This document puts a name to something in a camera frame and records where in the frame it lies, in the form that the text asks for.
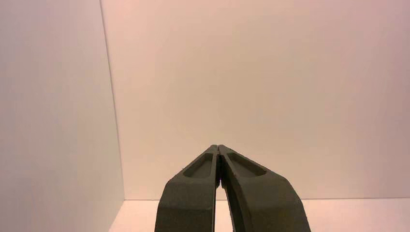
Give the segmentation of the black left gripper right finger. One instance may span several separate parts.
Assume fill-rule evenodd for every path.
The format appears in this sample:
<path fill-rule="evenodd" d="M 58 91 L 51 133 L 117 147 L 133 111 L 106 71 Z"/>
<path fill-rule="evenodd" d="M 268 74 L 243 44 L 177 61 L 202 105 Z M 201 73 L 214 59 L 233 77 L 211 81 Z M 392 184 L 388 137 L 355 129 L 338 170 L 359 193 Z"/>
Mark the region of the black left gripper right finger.
<path fill-rule="evenodd" d="M 219 145 L 234 232 L 309 232 L 303 203 L 283 176 Z"/>

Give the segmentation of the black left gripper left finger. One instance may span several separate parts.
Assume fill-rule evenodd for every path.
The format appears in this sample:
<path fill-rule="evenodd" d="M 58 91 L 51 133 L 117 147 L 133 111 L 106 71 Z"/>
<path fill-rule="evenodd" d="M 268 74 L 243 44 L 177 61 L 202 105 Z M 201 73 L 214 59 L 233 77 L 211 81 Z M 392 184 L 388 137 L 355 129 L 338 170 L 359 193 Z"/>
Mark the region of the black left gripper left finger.
<path fill-rule="evenodd" d="M 217 145 L 211 145 L 166 183 L 155 231 L 213 232 L 219 185 L 220 152 Z"/>

